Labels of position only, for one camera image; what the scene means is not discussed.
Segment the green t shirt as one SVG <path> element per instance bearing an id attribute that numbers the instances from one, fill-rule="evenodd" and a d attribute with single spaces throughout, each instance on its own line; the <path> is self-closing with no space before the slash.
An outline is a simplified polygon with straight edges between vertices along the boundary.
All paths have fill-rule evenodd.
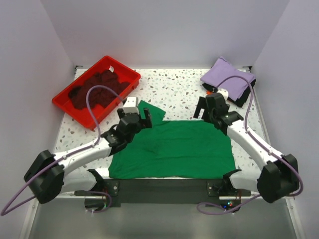
<path id="1" fill-rule="evenodd" d="M 235 170 L 229 137 L 200 120 L 165 121 L 165 111 L 145 101 L 152 128 L 141 130 L 125 149 L 116 153 L 109 166 L 114 179 L 182 177 L 221 179 Z"/>

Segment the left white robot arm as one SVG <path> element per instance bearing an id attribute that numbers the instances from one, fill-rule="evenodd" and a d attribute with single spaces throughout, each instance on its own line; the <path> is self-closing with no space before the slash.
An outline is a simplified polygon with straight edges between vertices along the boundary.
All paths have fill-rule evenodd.
<path id="1" fill-rule="evenodd" d="M 69 151 L 53 154 L 42 151 L 27 170 L 24 180 L 40 204 L 55 199 L 60 193 L 68 191 L 88 191 L 99 195 L 103 191 L 103 178 L 95 171 L 88 170 L 82 176 L 72 172 L 97 159 L 115 155 L 133 141 L 142 129 L 152 127 L 152 117 L 148 108 L 129 113 L 118 109 L 118 124 L 102 133 L 96 141 L 84 144 Z"/>

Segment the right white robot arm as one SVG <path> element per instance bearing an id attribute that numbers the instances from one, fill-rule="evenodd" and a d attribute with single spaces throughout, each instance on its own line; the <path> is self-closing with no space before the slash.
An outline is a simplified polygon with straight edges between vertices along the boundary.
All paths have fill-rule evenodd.
<path id="1" fill-rule="evenodd" d="M 259 173 L 233 170 L 223 176 L 222 190 L 232 196 L 239 190 L 253 191 L 268 203 L 294 196 L 302 188 L 298 162 L 292 154 L 283 155 L 259 137 L 238 112 L 230 111 L 221 93 L 200 97 L 194 118 L 203 111 L 202 120 L 213 124 L 224 135 L 235 141 L 254 160 Z"/>

